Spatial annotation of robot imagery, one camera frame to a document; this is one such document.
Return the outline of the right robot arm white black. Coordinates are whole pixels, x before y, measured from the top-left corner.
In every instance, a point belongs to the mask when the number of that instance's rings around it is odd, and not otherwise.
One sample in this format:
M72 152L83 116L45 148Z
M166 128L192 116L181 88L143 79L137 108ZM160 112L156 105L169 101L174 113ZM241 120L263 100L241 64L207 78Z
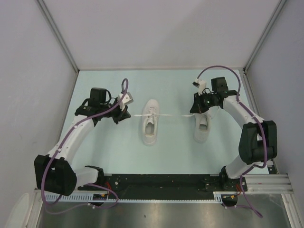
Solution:
M254 168L265 168L267 161L277 156L277 126L274 121L264 120L242 103L239 91L229 90L224 77L211 80L210 92L201 79L195 79L193 85L198 92L194 94L191 114L199 116L212 107L220 107L233 117L242 130L239 155L219 174L220 187L231 190L244 174Z

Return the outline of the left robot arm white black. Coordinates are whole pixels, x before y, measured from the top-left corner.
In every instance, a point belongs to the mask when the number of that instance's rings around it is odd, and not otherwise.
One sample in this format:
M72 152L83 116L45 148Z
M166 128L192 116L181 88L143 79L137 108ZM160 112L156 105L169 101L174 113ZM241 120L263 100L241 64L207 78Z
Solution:
M133 102L129 92L121 92L113 103L110 92L104 88L92 88L90 97L76 109L75 117L66 135L47 153L34 160L37 188L55 194L69 196L75 188L89 184L99 190L105 184L103 169L86 165L73 169L72 160L83 140L103 118L111 118L115 124L128 119L128 104Z

